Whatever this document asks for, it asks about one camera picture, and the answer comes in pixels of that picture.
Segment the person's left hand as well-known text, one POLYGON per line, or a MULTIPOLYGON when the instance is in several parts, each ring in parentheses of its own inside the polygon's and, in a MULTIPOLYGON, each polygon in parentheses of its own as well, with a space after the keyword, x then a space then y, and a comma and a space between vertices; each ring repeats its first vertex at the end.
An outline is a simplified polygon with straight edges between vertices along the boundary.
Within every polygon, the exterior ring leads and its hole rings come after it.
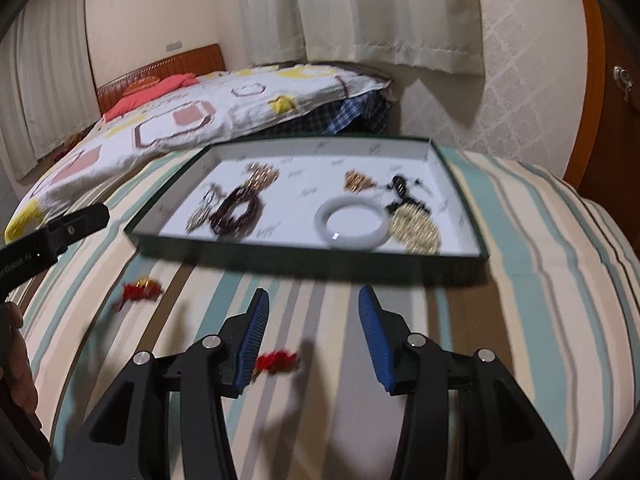
POLYGON ((1 376, 9 377, 13 402, 20 406, 26 414, 33 415, 38 405, 38 392, 29 366, 27 347, 20 332, 24 320, 20 309, 13 302, 5 302, 2 308, 9 313, 11 338, 8 357, 8 368, 1 369, 1 376))

